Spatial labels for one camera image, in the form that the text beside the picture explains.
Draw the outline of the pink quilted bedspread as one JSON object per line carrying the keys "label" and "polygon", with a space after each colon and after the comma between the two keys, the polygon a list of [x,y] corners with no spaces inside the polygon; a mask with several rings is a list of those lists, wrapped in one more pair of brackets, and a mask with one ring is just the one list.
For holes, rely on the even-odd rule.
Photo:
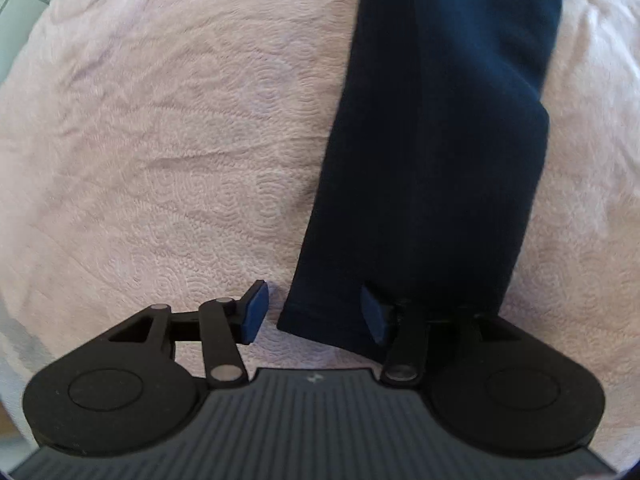
{"label": "pink quilted bedspread", "polygon": [[[150,304],[279,310],[358,0],[52,0],[1,87],[1,397]],[[502,312],[591,370],[639,457],[639,0],[563,0],[550,144]]]}

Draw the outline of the navy blue garment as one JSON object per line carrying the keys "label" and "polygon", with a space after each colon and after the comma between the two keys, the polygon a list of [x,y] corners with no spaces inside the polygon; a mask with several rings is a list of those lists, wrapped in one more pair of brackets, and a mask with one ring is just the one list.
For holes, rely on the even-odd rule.
{"label": "navy blue garment", "polygon": [[378,361],[365,287],[411,339],[496,315],[544,168],[563,0],[359,0],[278,329]]}

